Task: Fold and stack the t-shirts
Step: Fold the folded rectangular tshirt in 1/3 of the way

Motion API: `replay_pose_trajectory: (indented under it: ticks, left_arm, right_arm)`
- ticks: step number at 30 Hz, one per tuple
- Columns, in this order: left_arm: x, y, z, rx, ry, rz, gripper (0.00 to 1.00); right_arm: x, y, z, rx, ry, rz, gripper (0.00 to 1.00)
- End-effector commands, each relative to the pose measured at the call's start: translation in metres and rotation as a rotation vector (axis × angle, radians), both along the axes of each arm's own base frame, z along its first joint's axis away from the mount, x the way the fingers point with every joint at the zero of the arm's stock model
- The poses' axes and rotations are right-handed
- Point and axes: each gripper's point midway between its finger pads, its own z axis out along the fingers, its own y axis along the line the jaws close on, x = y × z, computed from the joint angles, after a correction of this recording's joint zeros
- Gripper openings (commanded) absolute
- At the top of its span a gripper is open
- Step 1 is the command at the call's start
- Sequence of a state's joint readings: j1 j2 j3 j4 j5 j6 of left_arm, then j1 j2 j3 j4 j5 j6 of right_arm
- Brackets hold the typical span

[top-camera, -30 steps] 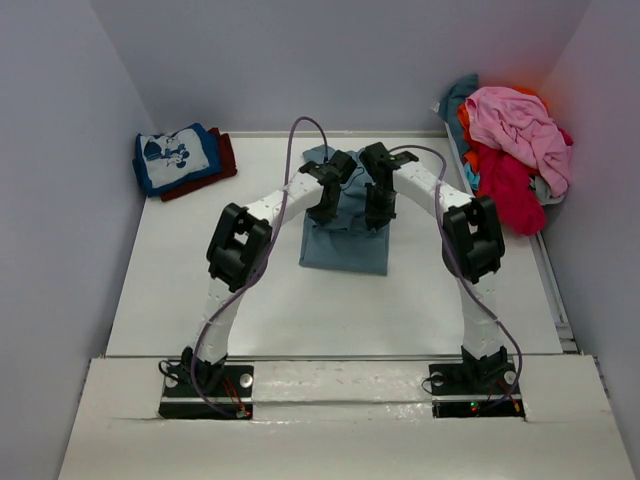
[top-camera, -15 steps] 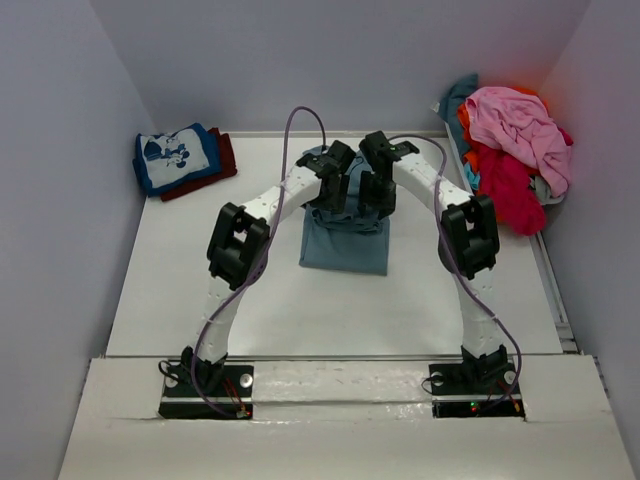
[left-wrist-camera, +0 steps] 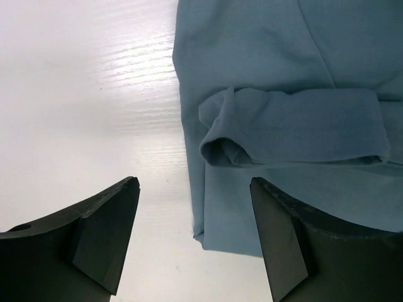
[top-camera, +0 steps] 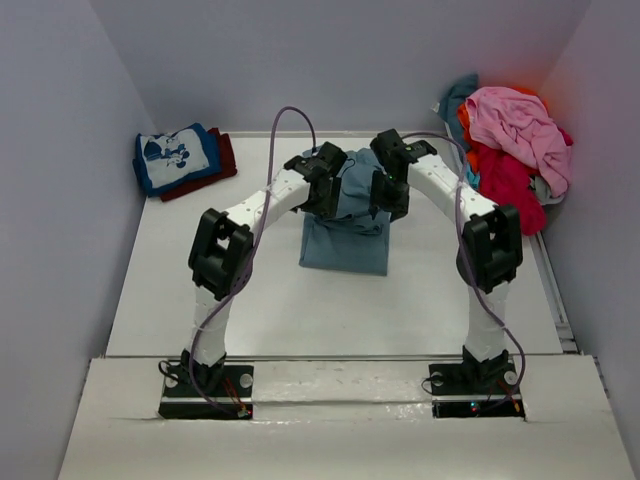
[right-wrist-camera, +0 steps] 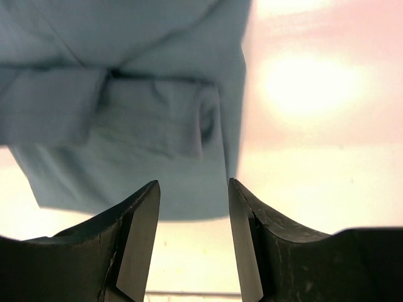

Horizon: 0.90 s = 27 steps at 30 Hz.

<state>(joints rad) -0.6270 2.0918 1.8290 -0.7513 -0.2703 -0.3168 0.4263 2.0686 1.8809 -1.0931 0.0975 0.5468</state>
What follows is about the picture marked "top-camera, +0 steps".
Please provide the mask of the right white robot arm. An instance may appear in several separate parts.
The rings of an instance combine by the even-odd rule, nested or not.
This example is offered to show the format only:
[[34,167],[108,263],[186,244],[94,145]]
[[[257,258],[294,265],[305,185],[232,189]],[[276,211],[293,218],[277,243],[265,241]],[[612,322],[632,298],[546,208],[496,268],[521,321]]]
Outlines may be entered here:
[[509,360],[515,337],[504,320],[511,282],[523,261],[518,210],[482,196],[425,139],[405,142],[394,129],[370,143],[381,170],[371,183],[370,212],[407,216],[410,192],[427,197],[449,218],[458,241],[456,269],[468,288],[468,332],[458,363],[433,364],[424,382],[436,396],[515,394],[524,375]]

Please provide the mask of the grey-blue t shirt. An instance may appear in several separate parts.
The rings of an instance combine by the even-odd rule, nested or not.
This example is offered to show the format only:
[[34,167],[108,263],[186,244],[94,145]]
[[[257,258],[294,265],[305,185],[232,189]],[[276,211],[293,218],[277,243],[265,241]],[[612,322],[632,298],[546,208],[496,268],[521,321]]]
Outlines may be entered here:
[[381,165],[372,150],[347,153],[336,216],[323,220],[306,214],[303,220],[299,265],[385,276],[388,272],[390,214],[369,212],[373,173]]

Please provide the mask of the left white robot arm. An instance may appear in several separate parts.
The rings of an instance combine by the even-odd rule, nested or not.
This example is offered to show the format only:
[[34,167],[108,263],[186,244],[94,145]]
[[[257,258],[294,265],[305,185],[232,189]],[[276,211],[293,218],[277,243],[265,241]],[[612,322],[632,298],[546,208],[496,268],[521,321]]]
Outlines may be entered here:
[[264,189],[241,203],[202,214],[188,258],[196,292],[194,328],[181,354],[186,381],[198,395],[209,397],[220,386],[231,305],[249,282],[262,234],[290,211],[334,217],[346,161],[343,150],[326,142],[307,157],[285,162]]

